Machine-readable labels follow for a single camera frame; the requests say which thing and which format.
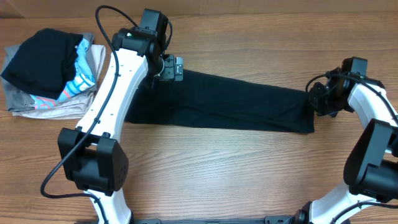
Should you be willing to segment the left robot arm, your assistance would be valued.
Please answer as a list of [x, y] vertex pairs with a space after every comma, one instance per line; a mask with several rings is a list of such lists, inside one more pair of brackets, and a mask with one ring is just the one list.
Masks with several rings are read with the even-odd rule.
[[172, 24], [160, 11], [145, 9], [139, 24], [120, 29], [110, 42], [108, 71], [90, 108], [75, 129], [58, 136], [61, 167], [93, 203], [99, 223], [133, 223], [122, 186], [129, 160], [119, 142], [141, 83], [181, 81], [183, 58], [166, 54]]

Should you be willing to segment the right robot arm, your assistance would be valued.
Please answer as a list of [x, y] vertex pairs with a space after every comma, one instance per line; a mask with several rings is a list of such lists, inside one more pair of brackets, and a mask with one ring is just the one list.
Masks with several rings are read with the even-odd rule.
[[287, 223], [348, 223], [368, 207], [396, 209], [397, 111], [381, 81], [367, 75], [368, 61], [351, 57], [324, 73], [325, 84], [312, 78], [306, 85], [308, 101], [317, 116], [335, 117], [341, 110], [356, 113], [364, 131], [348, 156], [343, 182], [318, 200], [308, 202]]

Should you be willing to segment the black t-shirt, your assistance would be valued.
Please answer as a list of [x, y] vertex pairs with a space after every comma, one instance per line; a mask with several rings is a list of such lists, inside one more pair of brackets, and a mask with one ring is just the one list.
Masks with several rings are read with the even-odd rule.
[[143, 83], [124, 119], [134, 124], [314, 132], [304, 91], [185, 70], [179, 82]]

